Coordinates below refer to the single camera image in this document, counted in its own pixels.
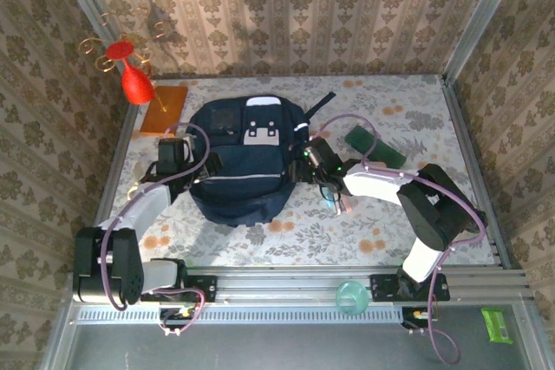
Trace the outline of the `red vase with gold spirals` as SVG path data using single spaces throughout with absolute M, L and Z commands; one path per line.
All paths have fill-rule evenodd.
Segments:
M 132 9 L 130 11 L 130 15 L 133 17 L 139 16 L 142 18 L 142 21 L 140 22 L 137 29 L 134 29 L 131 32 L 125 32 L 124 31 L 125 25 L 123 24 L 121 17 L 115 11 L 110 10 L 101 14 L 100 19 L 101 19 L 102 26 L 108 26 L 110 20 L 115 20 L 120 26 L 120 28 L 122 29 L 122 32 L 112 42 L 109 42 L 108 40 L 102 39 L 99 37 L 85 38 L 79 43 L 77 50 L 79 52 L 82 52 L 84 55 L 91 55 L 97 45 L 107 44 L 107 46 L 104 49 L 104 53 L 100 54 L 95 59 L 95 67 L 97 70 L 101 71 L 102 73 L 109 73 L 112 70 L 114 70 L 116 66 L 120 64 L 122 66 L 122 69 L 121 69 L 121 74 L 122 74 L 123 63 L 113 62 L 109 60 L 106 56 L 106 50 L 114 42 L 130 41 L 134 45 L 135 51 L 149 60 L 149 66 L 146 64 L 141 65 L 140 62 L 134 57 L 130 60 L 130 62 L 134 66 L 138 66 L 145 73 L 147 73 L 148 70 L 151 70 L 149 78 L 153 84 L 153 80 L 151 79 L 152 73 L 153 73 L 153 67 L 151 63 L 153 59 L 153 51 L 148 47 L 148 44 L 150 42 L 159 40 L 160 38 L 167 35 L 170 32 L 172 25 L 167 20 L 158 21 L 153 24 L 153 30 L 154 30 L 153 35 L 149 38 L 143 38 L 142 35 L 140 34 L 140 31 L 142 30 L 143 27 L 146 27 L 146 28 L 148 27 L 149 18 L 151 16 L 151 9 L 148 8 L 147 6 L 139 6 L 137 8 Z

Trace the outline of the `grey sheet metal panel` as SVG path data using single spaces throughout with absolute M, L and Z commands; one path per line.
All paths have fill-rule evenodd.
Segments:
M 427 337 L 372 325 L 84 326 L 64 370 L 530 370 L 515 346 L 460 350 L 445 366 Z

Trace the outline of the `red vase ornament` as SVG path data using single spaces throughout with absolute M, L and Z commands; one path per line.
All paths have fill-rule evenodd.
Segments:
M 113 62 L 123 63 L 121 86 L 131 104 L 137 106 L 143 105 L 154 98 L 155 89 L 149 78 L 151 70 L 145 73 L 138 66 L 134 66 L 130 62 L 134 57 L 141 65 L 146 64 L 149 66 L 149 60 L 137 53 L 130 41 L 112 43 L 106 50 L 106 56 Z

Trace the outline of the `floral table cover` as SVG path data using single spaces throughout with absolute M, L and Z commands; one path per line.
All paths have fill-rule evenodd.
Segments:
M 406 169 L 436 164 L 467 197 L 474 195 L 439 75 L 219 78 L 188 80 L 186 87 L 183 121 L 217 99 L 274 94 L 309 109 L 333 92 L 310 131 L 342 159 L 356 156 L 345 135 L 368 120 L 407 158 Z M 337 215 L 316 185 L 300 184 L 268 224 L 231 228 L 207 221 L 184 193 L 142 237 L 140 253 L 145 260 L 181 258 L 189 267 L 400 265 L 415 240 L 403 209 L 373 198 L 349 201 L 352 212 Z

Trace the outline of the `black controller board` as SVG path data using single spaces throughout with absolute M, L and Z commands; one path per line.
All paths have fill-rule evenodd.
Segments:
M 159 326 L 166 335 L 180 335 L 194 320 L 195 307 L 161 308 Z
M 438 321 L 438 310 L 433 308 L 429 314 L 427 308 L 403 307 L 401 325 L 409 331 L 423 332 L 429 329 L 428 317 L 431 317 L 431 322 Z

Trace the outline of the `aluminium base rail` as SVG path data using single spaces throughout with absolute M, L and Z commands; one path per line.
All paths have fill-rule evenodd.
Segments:
M 356 266 L 267 266 L 267 267 L 190 267 L 191 276 L 215 276 L 218 304 L 327 305 L 333 301 L 339 285 L 358 281 L 373 302 L 398 304 L 423 303 L 428 293 L 439 302 L 455 304 L 509 304 L 528 302 L 533 294 L 523 271 L 501 267 L 447 267 L 438 273 L 432 291 L 426 289 L 417 301 L 376 301 L 370 277 L 393 275 L 397 269 Z

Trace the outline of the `small beige hand tool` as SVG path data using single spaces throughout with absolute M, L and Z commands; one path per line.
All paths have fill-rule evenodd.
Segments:
M 133 182 L 127 191 L 127 201 L 130 201 L 141 187 L 141 181 L 146 174 L 148 165 L 139 160 L 133 168 Z

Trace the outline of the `teal plastic cup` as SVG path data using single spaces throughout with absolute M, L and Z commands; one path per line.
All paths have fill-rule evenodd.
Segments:
M 358 281 L 343 282 L 336 290 L 336 305 L 343 314 L 360 315 L 369 306 L 369 292 Z

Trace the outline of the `green wipes packet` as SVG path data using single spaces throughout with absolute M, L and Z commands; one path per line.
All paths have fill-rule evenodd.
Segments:
M 481 310 L 489 341 L 494 343 L 513 344 L 503 311 L 499 308 L 483 308 Z

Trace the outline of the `navy blue backpack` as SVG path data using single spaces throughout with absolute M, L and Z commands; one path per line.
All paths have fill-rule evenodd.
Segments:
M 190 188 L 204 217 L 231 227 L 271 222 L 295 188 L 289 168 L 309 140 L 311 117 L 335 96 L 328 93 L 309 110 L 276 95 L 220 99 L 198 110 L 190 121 L 205 135 L 196 139 L 194 155 L 208 147 L 223 165 Z

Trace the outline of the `orange wooden base plate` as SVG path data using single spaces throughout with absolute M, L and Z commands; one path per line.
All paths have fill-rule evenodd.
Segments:
M 174 124 L 180 121 L 187 93 L 186 86 L 158 86 L 148 105 L 140 133 L 159 135 L 169 129 L 168 133 L 174 134 Z

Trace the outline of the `aluminium side rail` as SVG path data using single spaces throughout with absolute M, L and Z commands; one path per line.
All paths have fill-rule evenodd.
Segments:
M 121 172 L 125 163 L 127 148 L 134 130 L 134 123 L 139 113 L 140 106 L 130 105 L 127 109 L 125 120 L 121 127 L 121 134 L 114 150 L 113 160 L 108 172 L 107 180 L 101 195 L 98 210 L 93 221 L 93 226 L 108 219 L 114 204 Z
M 467 130 L 454 87 L 443 76 L 441 77 L 441 86 L 476 201 L 479 208 L 486 213 L 488 220 L 487 234 L 498 250 L 499 264 L 504 269 L 519 269 L 518 264 L 514 262 L 510 249 L 506 246 L 505 236 L 500 229 L 493 204 L 489 198 L 486 183 L 480 170 L 478 155 L 474 150 L 473 141 Z

